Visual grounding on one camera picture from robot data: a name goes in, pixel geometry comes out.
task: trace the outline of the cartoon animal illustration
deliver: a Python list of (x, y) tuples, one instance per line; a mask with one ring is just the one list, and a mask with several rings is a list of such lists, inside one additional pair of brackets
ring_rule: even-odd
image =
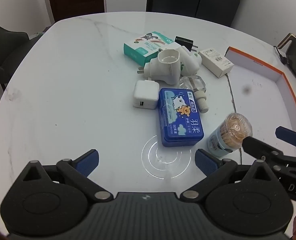
[(145, 36), (141, 37), (141, 38), (144, 38), (146, 40), (150, 40), (152, 38), (155, 38), (155, 39), (158, 39), (157, 36), (152, 36), (152, 33), (147, 33)]
[(186, 114), (187, 116), (189, 116), (190, 114), (190, 106), (182, 106), (181, 108), (177, 109), (177, 112), (182, 114)]
[(172, 104), (174, 106), (174, 110), (178, 110), (183, 106), (187, 106), (182, 96), (176, 96), (175, 98), (173, 98)]

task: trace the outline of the white plug-in device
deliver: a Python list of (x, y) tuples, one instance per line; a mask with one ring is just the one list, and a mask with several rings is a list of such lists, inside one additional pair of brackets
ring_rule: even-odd
[(175, 85), (180, 78), (179, 52), (175, 49), (166, 49), (158, 53), (156, 58), (139, 68), (137, 73), (143, 73), (151, 80), (163, 80), (169, 85)]
[(159, 51), (166, 49), (175, 49), (179, 52), (182, 76), (192, 76), (197, 73), (202, 62), (202, 58), (197, 52), (189, 51), (185, 46), (181, 46), (177, 42), (172, 42), (159, 49)]
[(134, 89), (133, 105), (155, 109), (159, 99), (159, 84), (152, 80), (138, 80)]

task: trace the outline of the black chair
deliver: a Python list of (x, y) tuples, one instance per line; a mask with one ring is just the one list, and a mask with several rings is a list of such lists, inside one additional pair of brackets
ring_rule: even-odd
[(3, 91), (12, 75), (41, 35), (29, 40), (28, 34), (0, 27), (0, 84)]

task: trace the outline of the clear plastic lid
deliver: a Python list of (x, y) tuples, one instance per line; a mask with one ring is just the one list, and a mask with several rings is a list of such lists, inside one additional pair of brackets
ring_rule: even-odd
[(243, 139), (253, 136), (253, 129), (246, 117), (232, 113), (221, 124), (220, 134), (227, 146), (238, 149), (242, 146)]

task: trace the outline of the chair seat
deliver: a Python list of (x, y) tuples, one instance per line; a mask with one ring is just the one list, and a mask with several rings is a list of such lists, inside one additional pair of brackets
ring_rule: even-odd
[(41, 35), (34, 37), (33, 39), (27, 41), (19, 48), (15, 49), (2, 63), (1, 67), (10, 75), (13, 76), (20, 63), (23, 61), (25, 56), (31, 50), (33, 45), (40, 39)]

